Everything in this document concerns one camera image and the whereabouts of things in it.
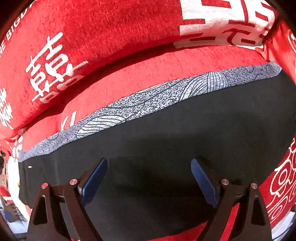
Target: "red and white banner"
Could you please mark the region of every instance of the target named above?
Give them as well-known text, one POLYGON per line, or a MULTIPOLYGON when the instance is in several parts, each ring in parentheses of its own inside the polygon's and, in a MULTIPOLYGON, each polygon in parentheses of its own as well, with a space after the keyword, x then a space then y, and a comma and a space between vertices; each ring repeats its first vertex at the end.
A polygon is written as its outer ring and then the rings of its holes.
POLYGON ((274 19, 264 0, 34 1, 0 44, 0 139, 116 59, 173 42, 254 48, 274 19))
POLYGON ((281 20, 256 48, 268 62, 277 62, 296 84, 296 39, 288 25, 281 20))

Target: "printed lettering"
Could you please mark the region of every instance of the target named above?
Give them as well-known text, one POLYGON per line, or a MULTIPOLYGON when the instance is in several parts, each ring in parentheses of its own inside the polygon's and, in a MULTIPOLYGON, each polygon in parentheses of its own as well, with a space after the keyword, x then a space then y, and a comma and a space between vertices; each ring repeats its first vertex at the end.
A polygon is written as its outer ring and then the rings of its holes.
MULTIPOLYGON (((37 0, 35 0, 34 2, 36 2, 36 1, 37 1, 37 0)), ((32 3, 30 4, 30 7, 29 7, 29 8, 31 8, 31 7, 32 7, 32 5, 33 5, 33 3, 34 3, 34 2, 32 2, 32 3)))
POLYGON ((27 9, 28 9, 28 8, 26 8, 26 9, 20 14, 20 18, 21 18, 21 19, 22 19, 22 18, 24 17, 24 15, 26 14, 27 9))
POLYGON ((5 43, 4 43, 4 40, 2 41, 1 47, 2 47, 2 49, 3 49, 3 51, 4 51, 4 49, 5 49, 5 43))
POLYGON ((203 6, 231 8, 230 2, 224 0, 201 0, 203 6))
POLYGON ((236 28, 232 28, 232 29, 228 29, 228 30, 225 30, 223 32, 224 33, 227 33, 227 32, 232 32, 229 37, 227 38, 227 42, 231 45, 235 45, 233 42, 232 42, 232 39, 234 38, 234 36, 237 34, 237 33, 242 33, 242 34, 245 34, 245 35, 249 35, 251 32, 248 32, 248 31, 245 31, 245 30, 241 30, 241 29, 236 29, 236 28))
POLYGON ((9 125, 12 117, 12 109, 10 103, 6 103, 6 89, 0 89, 0 120, 3 126, 13 128, 9 125))
POLYGON ((30 83, 33 89, 38 92, 38 94, 31 101, 35 101, 38 97, 42 97, 40 98, 40 101, 42 103, 48 103, 58 94, 58 92, 50 92, 51 86, 55 85, 57 82, 60 82, 62 85, 58 84, 57 89, 64 90, 68 86, 72 85, 74 82, 78 81, 83 77, 82 75, 76 75, 73 77, 73 75, 76 69, 86 65, 88 61, 83 61, 82 63, 73 67, 71 63, 68 63, 69 57, 63 53, 60 53, 57 57, 55 57, 49 63, 44 63, 44 68, 46 72, 42 72, 42 71, 39 72, 41 68, 41 64, 36 64, 36 62, 47 50, 49 50, 49 53, 45 58, 47 61, 53 58, 56 54, 58 54, 62 50, 63 45, 60 44, 60 45, 57 45, 56 47, 53 47, 53 44, 55 44, 62 36, 63 36, 62 32, 58 33, 52 39, 50 39, 50 37, 48 36, 46 40, 46 45, 41 49, 41 51, 37 54, 37 56, 35 58, 33 58, 32 56, 30 57, 31 62, 25 71, 28 73, 31 70, 31 73, 30 73, 31 77, 37 74, 34 78, 30 79, 30 83), (62 66, 66 67, 66 70, 64 73, 60 73, 60 68, 62 66), (47 80, 47 76, 54 77, 55 80, 49 83, 49 81, 47 80), (44 82, 44 88, 42 89, 39 86, 43 82, 44 82))
MULTIPOLYGON (((71 126, 73 126, 73 125, 75 124, 76 113, 77 113, 77 111, 74 111, 74 112, 72 113, 72 117, 71 117, 71 121, 70 121, 70 125, 69 125, 69 127, 71 127, 71 126)), ((64 121, 61 123, 61 130, 62 130, 62 131, 64 130, 64 127, 65 127, 65 124, 66 124, 66 122, 67 122, 67 120, 68 120, 68 117, 69 117, 69 116, 66 116, 66 118, 64 119, 64 121)))
POLYGON ((10 30, 8 30, 7 34, 6 34, 6 38, 7 40, 10 40, 10 37, 11 37, 12 33, 10 30))
POLYGON ((20 23, 20 17, 17 17, 17 19, 15 20, 15 22, 13 23, 14 27, 16 28, 18 26, 18 24, 20 23))

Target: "silver screw head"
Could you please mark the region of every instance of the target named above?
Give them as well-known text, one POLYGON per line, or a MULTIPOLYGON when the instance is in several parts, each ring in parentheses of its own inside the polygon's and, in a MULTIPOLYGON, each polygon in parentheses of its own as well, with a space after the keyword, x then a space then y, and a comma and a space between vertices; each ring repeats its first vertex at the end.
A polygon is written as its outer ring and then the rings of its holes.
POLYGON ((70 183, 71 185, 75 185, 77 182, 78 182, 77 179, 72 179, 69 183, 70 183))
POLYGON ((257 186, 257 184, 256 184, 256 183, 252 183, 252 184, 251 184, 251 188, 253 188, 253 189, 257 189, 257 188, 258 188, 258 186, 257 186))
POLYGON ((227 186, 229 184, 229 181, 227 179, 222 179, 221 183, 227 186))
POLYGON ((42 189, 47 188, 47 187, 48 187, 48 183, 43 183, 43 184, 41 185, 41 187, 42 187, 42 189))

